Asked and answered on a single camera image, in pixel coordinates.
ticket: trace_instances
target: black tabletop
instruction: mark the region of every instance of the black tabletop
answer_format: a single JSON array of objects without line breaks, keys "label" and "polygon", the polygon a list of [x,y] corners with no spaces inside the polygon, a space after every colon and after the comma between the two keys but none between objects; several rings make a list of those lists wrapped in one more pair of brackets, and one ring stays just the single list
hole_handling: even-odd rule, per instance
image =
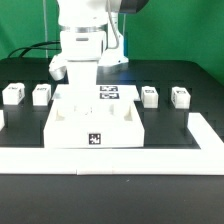
[{"label": "black tabletop", "polygon": [[[31,92],[38,83],[50,83],[55,89],[48,63],[45,59],[0,61],[1,90],[11,82],[26,86],[26,97],[18,106],[0,102],[6,119],[0,146],[43,147],[42,130],[51,104],[33,107]],[[189,111],[202,113],[223,137],[224,88],[195,63],[132,61],[126,71],[99,74],[97,82],[134,84],[139,91],[146,85],[157,88],[158,109],[136,103],[149,150],[198,148],[186,128]],[[189,110],[173,107],[173,86],[188,89]],[[0,223],[4,224],[223,224],[223,208],[223,176],[0,175]]]},{"label": "black tabletop", "polygon": [[[46,59],[16,58],[0,61],[0,90],[9,83],[25,84],[25,99],[18,106],[3,105],[6,126],[0,132],[1,147],[44,147],[43,129],[51,108],[34,107],[32,91],[40,83],[49,83],[52,92],[57,84],[48,72]],[[113,74],[99,74],[97,84],[136,85],[156,87],[159,93],[158,109],[146,109],[135,102],[145,129],[145,148],[198,149],[187,129],[189,112],[199,112],[223,138],[224,87],[199,65],[186,61],[131,61],[129,68]],[[185,87],[191,95],[189,110],[175,109],[171,102],[172,87]]]}]

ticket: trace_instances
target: small white cube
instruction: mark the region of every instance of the small white cube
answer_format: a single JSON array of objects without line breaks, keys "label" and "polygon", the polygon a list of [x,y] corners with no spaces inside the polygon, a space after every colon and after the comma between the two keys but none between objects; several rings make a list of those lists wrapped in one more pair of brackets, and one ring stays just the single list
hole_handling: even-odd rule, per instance
[{"label": "small white cube", "polygon": [[171,101],[177,109],[189,109],[191,96],[186,88],[173,87],[171,93]]},{"label": "small white cube", "polygon": [[159,95],[155,87],[142,87],[141,99],[144,108],[158,108]]},{"label": "small white cube", "polygon": [[51,85],[38,84],[32,95],[33,106],[47,106],[51,99]]},{"label": "small white cube", "polygon": [[18,105],[25,97],[25,86],[23,83],[10,83],[3,91],[4,105]]},{"label": "small white cube", "polygon": [[0,110],[0,131],[5,126],[4,112]]}]

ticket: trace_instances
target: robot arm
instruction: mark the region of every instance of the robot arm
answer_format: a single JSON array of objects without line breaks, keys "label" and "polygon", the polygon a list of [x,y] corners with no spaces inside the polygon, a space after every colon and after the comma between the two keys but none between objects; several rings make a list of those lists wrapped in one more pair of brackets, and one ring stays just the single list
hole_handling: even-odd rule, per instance
[{"label": "robot arm", "polygon": [[80,86],[79,82],[83,80],[85,83],[89,81],[92,86],[96,84],[98,63],[108,46],[103,29],[108,24],[108,14],[136,13],[149,0],[57,1],[62,53],[53,58],[49,71],[55,80],[60,80],[67,70],[69,84]]}]

